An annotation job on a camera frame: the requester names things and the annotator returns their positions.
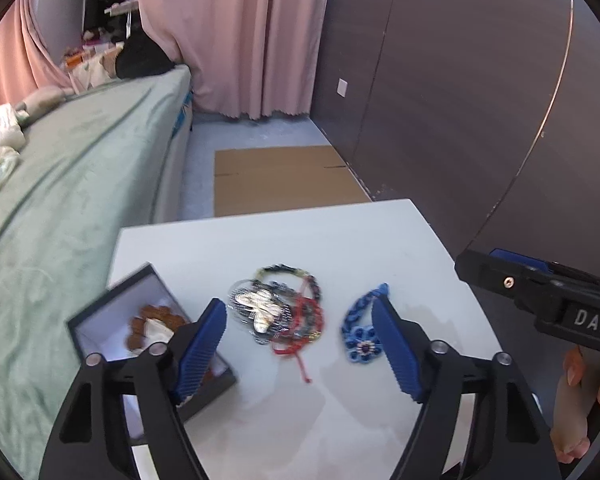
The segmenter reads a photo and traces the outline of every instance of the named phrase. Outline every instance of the open jewelry box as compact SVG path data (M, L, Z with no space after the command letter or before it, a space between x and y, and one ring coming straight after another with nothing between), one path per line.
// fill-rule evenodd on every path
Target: open jewelry box
M146 305L168 306L186 322L191 319L164 285L151 264L130 275L105 292L68 322L69 333L80 360L98 352L107 361L134 357L126 347L130 334L129 320L138 316ZM235 384L236 378L227 362L217 353L198 392L178 408L183 422ZM142 444L144 429L134 396L124 396L126 424L133 444Z

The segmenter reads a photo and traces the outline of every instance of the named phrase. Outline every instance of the screw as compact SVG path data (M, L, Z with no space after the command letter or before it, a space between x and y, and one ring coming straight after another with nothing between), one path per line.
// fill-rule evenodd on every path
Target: screw
M496 354L496 361L499 362L501 365L509 366L513 359L506 352L499 352Z
M449 352L449 345L444 341L432 341L431 342L431 350L434 354L444 355Z
M100 361L102 361L102 356L97 352L87 355L87 358L84 360L84 362L87 363L87 366L98 365L100 364Z
M162 355L167 351L167 345L165 343L157 342L149 346L149 354L151 355Z

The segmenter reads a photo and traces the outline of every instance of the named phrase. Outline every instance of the flower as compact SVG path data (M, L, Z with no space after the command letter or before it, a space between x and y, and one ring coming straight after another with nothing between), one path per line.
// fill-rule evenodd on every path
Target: flower
M344 346L347 358L353 363L369 363L382 353L382 343L373 325L353 327Z

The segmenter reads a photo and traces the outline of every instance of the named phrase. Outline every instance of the bed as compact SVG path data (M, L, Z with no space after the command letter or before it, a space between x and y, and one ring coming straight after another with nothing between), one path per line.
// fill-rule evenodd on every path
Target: bed
M177 66L75 97L0 191L0 448L25 480L78 369L65 321L106 288L120 228L175 219L189 84Z

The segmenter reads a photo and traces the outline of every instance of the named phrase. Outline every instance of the blue gripper pad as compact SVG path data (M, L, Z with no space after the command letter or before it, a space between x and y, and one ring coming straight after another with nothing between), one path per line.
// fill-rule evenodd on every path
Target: blue gripper pad
M400 389L416 402L424 402L426 391L420 380L422 358L418 358L418 355L424 353L424 349L411 347L403 330L400 329L401 324L405 322L400 319L386 297L375 298L371 319ZM424 335L419 325L412 324L416 325ZM414 343L418 347L421 346L421 341Z
M226 328L226 307L217 301L211 312L205 316L202 326L191 341L178 368L178 382L174 393L180 402L196 393L209 366L211 357Z
M515 264L522 264L529 267L535 267L536 269L542 270L542 272L551 272L549 269L549 265L544 260L536 260L535 258L530 258L529 256L525 256L524 254L512 253L511 251L506 251L504 249L494 249L489 253L489 256L493 256L494 258L500 258L502 260L507 260L508 262L512 262Z

